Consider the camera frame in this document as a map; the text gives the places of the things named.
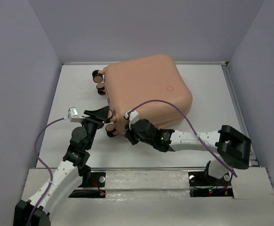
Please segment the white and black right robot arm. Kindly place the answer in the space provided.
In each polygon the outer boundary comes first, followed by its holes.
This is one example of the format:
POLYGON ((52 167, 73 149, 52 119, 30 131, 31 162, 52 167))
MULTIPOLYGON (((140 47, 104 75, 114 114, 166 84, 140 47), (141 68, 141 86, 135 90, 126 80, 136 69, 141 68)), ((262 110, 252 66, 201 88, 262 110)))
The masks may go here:
POLYGON ((247 170, 250 166, 251 139, 229 125, 220 130, 202 133, 159 129, 146 119, 125 126, 125 138, 132 145, 139 142, 160 152, 207 151, 213 156, 203 173, 204 181, 213 185, 225 174, 236 176, 235 169, 247 170))

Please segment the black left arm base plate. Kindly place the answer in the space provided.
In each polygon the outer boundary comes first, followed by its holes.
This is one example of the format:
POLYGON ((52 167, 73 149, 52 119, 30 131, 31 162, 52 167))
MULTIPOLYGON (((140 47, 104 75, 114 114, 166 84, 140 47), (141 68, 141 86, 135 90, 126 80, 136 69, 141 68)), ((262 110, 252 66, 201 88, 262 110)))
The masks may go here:
POLYGON ((84 177, 82 184, 69 195, 69 198, 105 198, 105 177, 105 172, 91 172, 90 178, 84 177))

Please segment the pink hard-shell suitcase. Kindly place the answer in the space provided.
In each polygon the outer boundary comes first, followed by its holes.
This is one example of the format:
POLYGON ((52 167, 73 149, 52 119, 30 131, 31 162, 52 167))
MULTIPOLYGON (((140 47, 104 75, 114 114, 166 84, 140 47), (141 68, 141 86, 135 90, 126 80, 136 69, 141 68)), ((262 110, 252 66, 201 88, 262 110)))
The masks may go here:
POLYGON ((158 128, 175 125, 192 107, 193 96, 174 60, 166 54, 131 59, 92 72, 97 92, 106 95, 109 137, 124 135, 128 110, 136 108, 140 119, 158 128))

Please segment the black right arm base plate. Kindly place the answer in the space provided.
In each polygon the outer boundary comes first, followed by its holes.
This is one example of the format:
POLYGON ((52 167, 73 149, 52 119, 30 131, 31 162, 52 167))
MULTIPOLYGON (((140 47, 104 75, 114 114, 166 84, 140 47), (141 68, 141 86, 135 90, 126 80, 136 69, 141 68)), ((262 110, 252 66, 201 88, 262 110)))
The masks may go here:
POLYGON ((233 197, 231 176, 225 174, 221 179, 213 178, 204 171, 188 172, 190 197, 233 197))

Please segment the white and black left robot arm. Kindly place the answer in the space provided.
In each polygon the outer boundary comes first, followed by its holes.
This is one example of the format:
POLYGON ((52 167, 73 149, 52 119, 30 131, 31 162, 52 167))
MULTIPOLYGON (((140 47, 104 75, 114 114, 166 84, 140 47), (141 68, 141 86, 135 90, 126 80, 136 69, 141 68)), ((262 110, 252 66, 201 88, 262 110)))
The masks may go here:
POLYGON ((49 226, 56 209, 78 187, 90 182, 91 168, 87 165, 97 130, 110 120, 110 108, 85 110, 80 116, 74 107, 69 108, 64 120, 78 123, 71 133, 65 155, 55 171, 49 169, 49 179, 28 200, 15 206, 15 226, 49 226))

